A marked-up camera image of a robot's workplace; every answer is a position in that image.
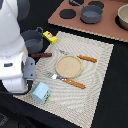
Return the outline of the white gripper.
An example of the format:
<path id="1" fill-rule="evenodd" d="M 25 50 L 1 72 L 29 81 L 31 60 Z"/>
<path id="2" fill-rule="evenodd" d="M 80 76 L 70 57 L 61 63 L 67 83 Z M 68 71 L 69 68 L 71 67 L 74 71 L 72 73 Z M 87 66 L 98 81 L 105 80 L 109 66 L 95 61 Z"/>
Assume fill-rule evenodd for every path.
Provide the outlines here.
<path id="1" fill-rule="evenodd" d="M 10 93 L 25 92 L 24 87 L 35 79 L 35 61 L 33 58 L 16 58 L 0 60 L 0 80 Z"/>

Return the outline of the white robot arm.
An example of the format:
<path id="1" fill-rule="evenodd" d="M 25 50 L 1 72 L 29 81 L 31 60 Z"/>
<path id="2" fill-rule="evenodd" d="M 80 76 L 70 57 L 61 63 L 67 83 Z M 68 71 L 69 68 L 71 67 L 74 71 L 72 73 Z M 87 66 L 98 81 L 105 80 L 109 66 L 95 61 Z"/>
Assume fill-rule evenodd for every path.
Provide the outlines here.
<path id="1" fill-rule="evenodd" d="M 27 94 L 35 78 L 35 61 L 28 56 L 18 24 L 29 8 L 29 0 L 0 0 L 0 80 L 6 94 Z"/>

